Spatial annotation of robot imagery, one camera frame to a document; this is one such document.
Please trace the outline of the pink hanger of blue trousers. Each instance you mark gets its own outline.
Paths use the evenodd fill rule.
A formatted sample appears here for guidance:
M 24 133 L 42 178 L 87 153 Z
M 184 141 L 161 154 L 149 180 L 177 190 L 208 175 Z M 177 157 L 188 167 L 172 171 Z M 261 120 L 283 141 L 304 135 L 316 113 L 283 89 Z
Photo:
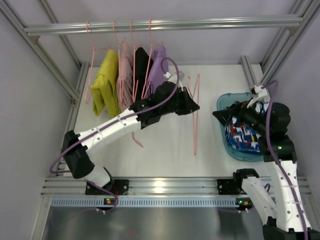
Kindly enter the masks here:
M 198 73 L 196 76 L 195 84 L 193 91 L 191 91 L 191 77 L 187 77 L 187 89 L 191 93 L 193 99 L 195 98 L 196 95 L 196 103 L 199 104 L 200 100 L 200 74 Z M 198 111 L 195 111 L 192 113 L 192 133 L 193 133 L 193 154 L 196 156 L 197 155 L 197 149 L 198 149 L 198 121 L 199 121 L 199 113 Z

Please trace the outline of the blue patterned trousers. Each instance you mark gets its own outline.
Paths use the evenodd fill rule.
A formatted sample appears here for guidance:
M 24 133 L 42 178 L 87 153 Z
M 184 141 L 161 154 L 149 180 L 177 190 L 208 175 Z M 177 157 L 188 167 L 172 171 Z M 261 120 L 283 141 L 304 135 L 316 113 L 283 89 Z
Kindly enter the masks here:
M 239 124 L 237 116 L 224 127 L 224 134 L 227 145 L 233 149 L 248 154 L 260 153 L 258 143 L 260 135 L 247 125 Z

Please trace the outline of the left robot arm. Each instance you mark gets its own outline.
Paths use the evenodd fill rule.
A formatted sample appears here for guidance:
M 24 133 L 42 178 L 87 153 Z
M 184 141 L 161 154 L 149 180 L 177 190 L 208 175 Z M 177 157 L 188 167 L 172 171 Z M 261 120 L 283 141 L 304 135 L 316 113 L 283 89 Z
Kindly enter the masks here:
M 166 81 L 148 98 L 136 101 L 111 120 L 79 133 L 68 131 L 63 139 L 62 157 L 74 179 L 84 180 L 102 192 L 111 191 L 115 181 L 105 167 L 91 160 L 95 152 L 127 134 L 158 123 L 162 116 L 184 116 L 199 109 L 186 87 Z

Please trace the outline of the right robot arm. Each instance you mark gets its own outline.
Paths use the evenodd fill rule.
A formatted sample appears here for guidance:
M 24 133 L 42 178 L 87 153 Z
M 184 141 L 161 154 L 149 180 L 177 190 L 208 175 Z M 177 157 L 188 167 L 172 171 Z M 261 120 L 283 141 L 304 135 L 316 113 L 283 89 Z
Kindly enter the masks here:
M 270 174 L 274 197 L 263 188 L 252 168 L 238 169 L 233 179 L 257 210 L 264 239 L 316 240 L 319 233 L 311 227 L 300 194 L 295 146 L 286 134 L 291 121 L 289 108 L 282 103 L 270 103 L 263 114 L 247 101 L 236 101 L 212 114 L 222 125 L 238 117 L 237 123 L 251 127 L 260 135 L 258 145 Z

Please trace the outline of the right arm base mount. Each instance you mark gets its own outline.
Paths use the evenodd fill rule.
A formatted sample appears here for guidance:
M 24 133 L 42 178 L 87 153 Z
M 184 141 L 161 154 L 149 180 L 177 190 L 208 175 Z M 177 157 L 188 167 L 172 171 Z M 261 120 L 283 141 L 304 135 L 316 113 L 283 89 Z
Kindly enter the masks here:
M 238 180 L 220 178 L 216 182 L 219 195 L 246 195 Z

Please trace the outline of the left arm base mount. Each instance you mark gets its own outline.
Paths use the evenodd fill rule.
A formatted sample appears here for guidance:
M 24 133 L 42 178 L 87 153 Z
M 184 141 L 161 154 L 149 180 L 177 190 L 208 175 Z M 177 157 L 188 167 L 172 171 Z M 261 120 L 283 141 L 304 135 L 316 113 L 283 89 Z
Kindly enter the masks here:
M 117 196 L 127 195 L 129 190 L 129 183 L 130 181 L 128 179 L 115 179 L 114 184 L 109 190 L 109 192 Z M 84 194 L 87 196 L 103 196 L 103 195 L 110 196 L 109 193 L 106 193 L 105 191 L 102 191 L 96 188 L 95 186 L 93 186 L 91 183 L 88 183 L 87 181 L 86 181 Z

